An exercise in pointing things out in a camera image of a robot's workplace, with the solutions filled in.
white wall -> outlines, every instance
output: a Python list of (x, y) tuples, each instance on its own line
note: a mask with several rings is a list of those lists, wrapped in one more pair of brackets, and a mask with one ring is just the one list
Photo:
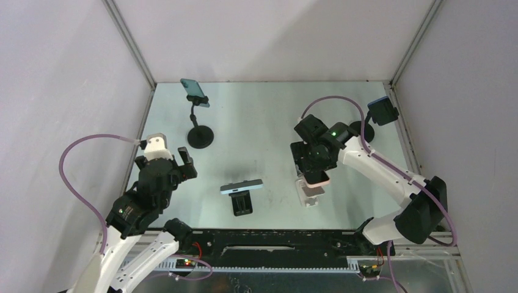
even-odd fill
[(158, 82), (387, 80), (431, 3), (117, 1)]
[(475, 292), (515, 292), (518, 5), (445, 1), (396, 92), (448, 205)]
[[(0, 291), (55, 293), (100, 231), (61, 182), (61, 152), (88, 134), (135, 137), (150, 89), (98, 0), (2, 1), (0, 40)], [(107, 215), (131, 152), (86, 142), (65, 172)]]

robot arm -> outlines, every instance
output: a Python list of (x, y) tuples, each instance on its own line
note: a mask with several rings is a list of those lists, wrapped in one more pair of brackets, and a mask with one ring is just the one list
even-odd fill
[(178, 165), (163, 134), (148, 136), (140, 146), (144, 155), (135, 159), (139, 180), (115, 200), (106, 218), (108, 239), (104, 253), (92, 258), (68, 293), (132, 292), (160, 262), (176, 253), (190, 233), (191, 229), (178, 219), (168, 221), (148, 248), (119, 270), (149, 224), (169, 206), (172, 192), (183, 181), (197, 177), (187, 149), (178, 149), (184, 162)]
[(427, 180), (397, 167), (411, 180), (403, 178), (382, 164), (380, 159), (394, 165), (369, 144), (367, 147), (370, 151), (364, 150), (358, 133), (341, 122), (327, 128), (322, 121), (308, 115), (295, 126), (295, 131), (303, 141), (292, 143), (291, 152), (297, 169), (304, 175), (308, 185), (318, 186), (318, 181), (328, 182), (325, 171), (335, 168), (337, 162), (341, 162), (384, 188), (401, 207), (389, 215), (365, 221), (357, 231), (362, 237), (361, 241), (367, 241), (368, 245), (379, 245), (405, 237), (422, 244), (442, 220), (443, 215), (434, 202), (411, 184), (416, 182), (424, 186), (446, 208), (446, 184), (440, 178)]
[[(394, 199), (394, 201), (401, 207), (396, 212), (385, 215), (381, 218), (372, 219), (363, 229), (363, 235), (369, 242), (374, 245), (379, 245), (385, 241), (399, 239), (404, 237), (397, 229), (394, 218), (400, 215), (404, 208), (408, 206), (412, 199), (412, 194), (418, 194), (420, 189), (414, 185), (408, 184), (408, 181), (396, 174), (387, 166), (381, 164), (377, 159), (371, 155), (367, 155), (361, 143), (359, 136), (349, 139), (345, 143), (345, 148), (338, 153), (338, 161), (344, 165), (350, 166), (363, 174), (365, 177), (372, 180), (378, 186), (381, 186)], [(370, 148), (371, 154), (376, 150)], [(389, 161), (383, 155), (377, 153), (386, 161)], [(425, 183), (425, 178), (421, 175), (414, 174), (408, 170), (400, 169), (410, 176), (414, 181), (422, 184)]]

smartphone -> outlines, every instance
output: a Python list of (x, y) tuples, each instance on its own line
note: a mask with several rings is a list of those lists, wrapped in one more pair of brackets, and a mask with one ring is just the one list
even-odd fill
[[(200, 84), (197, 81), (195, 81), (194, 79), (182, 78), (182, 79), (180, 79), (180, 83), (182, 84), (183, 88), (187, 92), (187, 96), (199, 96), (201, 98), (203, 98), (205, 96)], [(199, 106), (208, 108), (208, 107), (210, 107), (210, 104), (209, 104), (209, 102), (207, 102), (206, 104), (200, 104)]]
[(259, 189), (263, 187), (263, 180), (256, 179), (250, 181), (243, 181), (240, 183), (230, 183), (219, 188), (221, 194), (233, 194), (245, 190)]
[(309, 187), (309, 188), (315, 188), (315, 187), (328, 185), (331, 182), (331, 179), (329, 179), (329, 176), (324, 171), (306, 172), (304, 174), (303, 178), (304, 178), (304, 182), (306, 183), (307, 187)]

phone holder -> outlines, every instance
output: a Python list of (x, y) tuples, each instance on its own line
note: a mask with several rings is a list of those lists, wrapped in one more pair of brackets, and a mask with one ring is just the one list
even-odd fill
[(192, 102), (191, 106), (191, 121), (194, 127), (187, 133), (187, 142), (193, 148), (206, 148), (214, 141), (214, 132), (210, 127), (205, 125), (198, 125), (196, 115), (194, 115), (194, 106), (201, 104), (208, 104), (209, 98), (207, 96), (187, 96), (187, 100)]
[(225, 186), (221, 186), (219, 191), (221, 194), (228, 194), (232, 199), (232, 209), (234, 215), (239, 217), (241, 215), (248, 215), (253, 213), (252, 199), (250, 198), (250, 190), (260, 189), (263, 187), (263, 181), (261, 179), (256, 180), (245, 180), (241, 183), (230, 183)]
[[(390, 98), (387, 96), (368, 103), (367, 107), (369, 108), (369, 112), (367, 112), (367, 116), (365, 117), (365, 140), (370, 143), (374, 139), (374, 128), (369, 124), (371, 118), (373, 123), (383, 126), (396, 121), (399, 112), (398, 109), (392, 105)], [(358, 132), (358, 134), (361, 134), (362, 122), (352, 122), (349, 127)]]

black phone holder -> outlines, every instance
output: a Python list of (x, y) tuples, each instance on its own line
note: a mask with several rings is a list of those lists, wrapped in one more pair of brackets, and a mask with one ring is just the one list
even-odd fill
[(207, 96), (187, 96), (187, 100), (192, 102), (191, 107), (191, 121), (194, 127), (187, 133), (187, 142), (193, 148), (206, 148), (211, 145), (212, 141), (214, 141), (214, 132), (210, 127), (205, 125), (198, 125), (198, 121), (196, 120), (196, 115), (194, 115), (194, 106), (199, 106), (200, 104), (207, 104), (209, 102), (209, 98)]
[(254, 211), (249, 190), (233, 192), (228, 196), (232, 199), (232, 209), (236, 217), (251, 214)]
[[(365, 117), (365, 140), (370, 143), (374, 139), (374, 128), (369, 124), (371, 118), (373, 123), (383, 126), (396, 121), (399, 117), (399, 112), (398, 109), (392, 105), (390, 98), (387, 96), (370, 102), (367, 104), (367, 107), (369, 108), (369, 112), (367, 112), (367, 116)], [(358, 132), (358, 134), (361, 134), (362, 122), (352, 122), (349, 127)]]

